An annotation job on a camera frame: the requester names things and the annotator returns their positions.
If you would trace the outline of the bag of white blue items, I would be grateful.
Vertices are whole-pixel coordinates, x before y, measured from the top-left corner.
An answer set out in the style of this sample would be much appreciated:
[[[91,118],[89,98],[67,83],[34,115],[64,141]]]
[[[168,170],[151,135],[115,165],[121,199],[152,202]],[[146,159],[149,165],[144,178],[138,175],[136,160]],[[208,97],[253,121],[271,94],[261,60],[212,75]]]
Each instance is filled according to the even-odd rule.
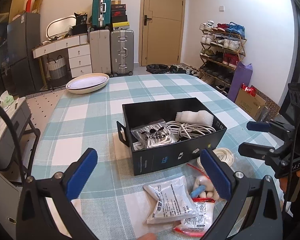
[[[190,163],[188,163],[187,166],[199,172],[199,176],[195,178],[194,185],[190,193],[190,197],[192,199],[212,199],[213,201],[222,200],[216,188],[214,187],[210,177],[207,175],[206,171],[202,166],[197,167]]]

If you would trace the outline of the white printed sachet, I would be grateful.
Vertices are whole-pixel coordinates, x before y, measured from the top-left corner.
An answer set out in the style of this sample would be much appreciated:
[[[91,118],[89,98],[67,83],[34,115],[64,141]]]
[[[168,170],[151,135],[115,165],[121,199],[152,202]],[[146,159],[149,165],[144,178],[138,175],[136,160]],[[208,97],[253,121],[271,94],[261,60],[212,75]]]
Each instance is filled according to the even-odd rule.
[[[187,190],[186,177],[148,184],[143,189],[157,201],[147,224],[160,224],[194,218],[196,205]]]

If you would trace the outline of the red edged white packet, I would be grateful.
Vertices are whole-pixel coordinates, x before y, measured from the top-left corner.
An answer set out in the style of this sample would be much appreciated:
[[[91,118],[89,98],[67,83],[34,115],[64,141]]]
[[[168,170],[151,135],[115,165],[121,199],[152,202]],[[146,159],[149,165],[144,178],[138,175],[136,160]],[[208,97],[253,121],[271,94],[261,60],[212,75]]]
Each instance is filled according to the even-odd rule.
[[[183,219],[173,230],[190,237],[201,238],[213,224],[215,200],[212,198],[194,198],[193,202],[197,209],[196,217]]]

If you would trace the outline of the white foam block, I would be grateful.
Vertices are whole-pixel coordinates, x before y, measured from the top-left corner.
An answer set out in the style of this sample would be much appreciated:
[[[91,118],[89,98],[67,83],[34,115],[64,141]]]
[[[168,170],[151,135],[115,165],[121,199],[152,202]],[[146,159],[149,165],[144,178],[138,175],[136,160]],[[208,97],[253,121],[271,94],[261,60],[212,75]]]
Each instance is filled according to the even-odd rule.
[[[182,124],[190,124],[190,125],[213,125],[214,115],[209,113],[206,110],[201,110],[198,112],[193,111],[182,111],[177,112],[175,121],[180,122]]]

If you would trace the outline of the adidas bag of laces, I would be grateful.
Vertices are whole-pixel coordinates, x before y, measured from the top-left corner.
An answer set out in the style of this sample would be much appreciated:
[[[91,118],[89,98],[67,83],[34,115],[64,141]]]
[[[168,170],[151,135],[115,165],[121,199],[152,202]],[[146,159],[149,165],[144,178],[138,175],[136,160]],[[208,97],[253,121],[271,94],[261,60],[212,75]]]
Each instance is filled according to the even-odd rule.
[[[133,144],[133,148],[136,151],[165,146],[178,142],[179,140],[178,136],[174,135],[167,127],[163,119],[151,122],[147,125],[138,126],[132,129],[131,133],[137,139],[137,142]]]

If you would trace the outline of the brown cardboard box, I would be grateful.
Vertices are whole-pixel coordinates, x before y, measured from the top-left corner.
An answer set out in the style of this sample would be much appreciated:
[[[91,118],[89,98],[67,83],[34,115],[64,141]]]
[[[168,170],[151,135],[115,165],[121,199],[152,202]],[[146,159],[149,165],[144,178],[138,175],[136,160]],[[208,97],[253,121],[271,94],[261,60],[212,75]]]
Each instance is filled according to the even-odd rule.
[[[235,103],[255,121],[269,121],[279,113],[280,106],[254,86],[242,84]]]

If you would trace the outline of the purple yoga mat bag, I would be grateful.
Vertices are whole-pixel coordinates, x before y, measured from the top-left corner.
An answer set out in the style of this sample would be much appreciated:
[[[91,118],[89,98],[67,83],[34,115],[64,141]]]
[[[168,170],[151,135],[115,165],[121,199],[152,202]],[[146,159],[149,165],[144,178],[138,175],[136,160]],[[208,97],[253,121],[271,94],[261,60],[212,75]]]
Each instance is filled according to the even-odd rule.
[[[230,90],[228,92],[228,99],[230,99],[232,102],[235,102],[239,89],[241,88],[241,85],[245,84],[246,86],[248,86],[252,74],[253,74],[252,64],[245,65],[242,62],[238,63],[234,72],[233,80],[231,82]]]

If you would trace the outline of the grey coffee table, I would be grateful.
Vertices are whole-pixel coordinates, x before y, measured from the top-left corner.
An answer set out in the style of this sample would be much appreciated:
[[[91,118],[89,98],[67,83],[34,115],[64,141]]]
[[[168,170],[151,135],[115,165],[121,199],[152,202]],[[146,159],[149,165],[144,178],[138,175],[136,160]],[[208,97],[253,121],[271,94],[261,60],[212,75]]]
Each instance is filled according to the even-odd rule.
[[[31,150],[29,163],[23,166],[25,173],[29,176],[32,170],[34,154],[39,142],[40,130],[35,128],[31,121],[31,111],[26,98],[18,98],[6,110],[14,130],[20,140],[24,135],[33,133],[36,138]],[[13,162],[17,162],[17,154],[11,133],[3,120],[0,120],[0,171],[7,171]]]

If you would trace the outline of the wooden shoe rack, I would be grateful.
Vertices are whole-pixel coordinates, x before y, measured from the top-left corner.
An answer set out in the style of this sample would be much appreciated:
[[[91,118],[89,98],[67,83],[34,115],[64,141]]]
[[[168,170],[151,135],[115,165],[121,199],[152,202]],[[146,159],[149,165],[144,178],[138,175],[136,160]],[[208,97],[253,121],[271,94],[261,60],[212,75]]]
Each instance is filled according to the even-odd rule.
[[[238,63],[245,58],[245,27],[235,22],[202,23],[201,79],[227,96]]]

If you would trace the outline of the striped laundry basket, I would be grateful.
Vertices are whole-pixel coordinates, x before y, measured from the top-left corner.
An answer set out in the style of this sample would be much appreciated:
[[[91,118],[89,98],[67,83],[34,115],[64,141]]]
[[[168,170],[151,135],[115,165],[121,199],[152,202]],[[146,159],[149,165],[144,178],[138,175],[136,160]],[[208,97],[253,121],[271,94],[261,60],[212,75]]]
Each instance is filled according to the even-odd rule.
[[[51,86],[59,87],[64,85],[68,74],[65,57],[59,55],[56,60],[48,58],[46,65],[50,75]]]

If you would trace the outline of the black refrigerator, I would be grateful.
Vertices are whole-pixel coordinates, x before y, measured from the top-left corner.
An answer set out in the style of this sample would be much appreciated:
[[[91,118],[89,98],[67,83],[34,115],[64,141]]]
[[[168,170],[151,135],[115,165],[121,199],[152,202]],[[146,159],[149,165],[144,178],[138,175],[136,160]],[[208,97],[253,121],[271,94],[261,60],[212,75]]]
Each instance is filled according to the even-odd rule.
[[[40,15],[25,12],[7,26],[7,49],[12,79],[19,96],[40,91],[43,78],[32,50],[40,45]]]

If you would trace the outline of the white dresser with drawers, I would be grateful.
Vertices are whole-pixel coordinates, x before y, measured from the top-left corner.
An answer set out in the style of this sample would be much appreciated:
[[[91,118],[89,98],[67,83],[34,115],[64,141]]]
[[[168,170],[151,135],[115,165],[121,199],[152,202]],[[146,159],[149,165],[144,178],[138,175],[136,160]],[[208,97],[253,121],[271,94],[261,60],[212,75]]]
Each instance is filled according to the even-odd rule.
[[[33,57],[45,65],[48,58],[56,60],[59,55],[65,57],[71,77],[91,74],[90,44],[87,34],[70,36],[57,41],[47,42],[32,50]]]

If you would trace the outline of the silver aluminium suitcase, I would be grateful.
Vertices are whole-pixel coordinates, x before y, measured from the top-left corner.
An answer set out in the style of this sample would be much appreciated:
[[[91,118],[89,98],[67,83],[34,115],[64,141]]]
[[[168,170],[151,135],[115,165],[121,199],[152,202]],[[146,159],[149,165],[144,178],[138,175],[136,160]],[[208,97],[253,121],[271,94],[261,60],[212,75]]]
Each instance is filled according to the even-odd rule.
[[[134,31],[114,30],[110,33],[111,71],[113,76],[133,75]]]

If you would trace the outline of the oval vanity mirror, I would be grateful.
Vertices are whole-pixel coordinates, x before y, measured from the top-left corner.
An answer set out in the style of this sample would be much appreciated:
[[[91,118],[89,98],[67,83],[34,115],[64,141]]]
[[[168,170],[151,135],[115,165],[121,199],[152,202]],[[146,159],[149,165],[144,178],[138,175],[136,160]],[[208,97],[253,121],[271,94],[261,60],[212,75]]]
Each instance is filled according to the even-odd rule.
[[[66,34],[76,24],[74,15],[59,18],[47,25],[45,35],[46,38],[54,38]]]

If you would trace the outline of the tan wooden door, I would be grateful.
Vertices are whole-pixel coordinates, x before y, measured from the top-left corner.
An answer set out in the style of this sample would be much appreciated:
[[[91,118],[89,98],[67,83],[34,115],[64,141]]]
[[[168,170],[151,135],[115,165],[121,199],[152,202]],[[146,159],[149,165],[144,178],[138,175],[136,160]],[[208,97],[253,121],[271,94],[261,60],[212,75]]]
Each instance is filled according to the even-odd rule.
[[[172,65],[180,62],[185,0],[141,0],[139,61]]]

